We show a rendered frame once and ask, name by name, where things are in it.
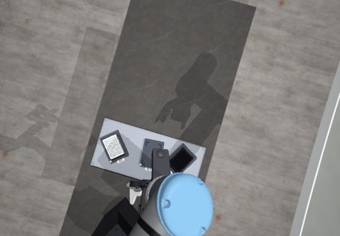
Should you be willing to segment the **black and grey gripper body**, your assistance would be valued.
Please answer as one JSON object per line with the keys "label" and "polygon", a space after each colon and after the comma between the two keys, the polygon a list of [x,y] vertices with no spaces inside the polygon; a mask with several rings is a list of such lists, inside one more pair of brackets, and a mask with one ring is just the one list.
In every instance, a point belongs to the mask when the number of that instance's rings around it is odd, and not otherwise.
{"label": "black and grey gripper body", "polygon": [[145,195],[146,195],[147,187],[150,182],[151,180],[142,180],[142,184],[141,184],[142,195],[141,195],[141,204],[139,204],[139,208],[138,208],[138,217],[140,217],[139,214],[143,211],[144,207],[146,206]]}

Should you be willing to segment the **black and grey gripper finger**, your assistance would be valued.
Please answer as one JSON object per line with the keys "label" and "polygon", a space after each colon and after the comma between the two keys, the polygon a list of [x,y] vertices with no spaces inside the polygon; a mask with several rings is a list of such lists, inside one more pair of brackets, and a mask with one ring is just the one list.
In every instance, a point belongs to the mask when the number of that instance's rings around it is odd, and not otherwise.
{"label": "black and grey gripper finger", "polygon": [[136,199],[137,196],[141,196],[142,195],[141,184],[142,184],[142,181],[130,181],[127,184],[127,187],[130,188],[130,204],[131,205],[134,204],[135,199]]}

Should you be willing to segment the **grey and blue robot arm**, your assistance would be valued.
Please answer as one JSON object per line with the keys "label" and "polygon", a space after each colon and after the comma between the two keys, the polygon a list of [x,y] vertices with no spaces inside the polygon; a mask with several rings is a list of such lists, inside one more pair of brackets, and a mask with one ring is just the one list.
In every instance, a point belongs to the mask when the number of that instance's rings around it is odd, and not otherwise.
{"label": "grey and blue robot arm", "polygon": [[171,174],[168,149],[152,150],[145,200],[129,236],[202,236],[213,220],[208,187],[192,174]]}

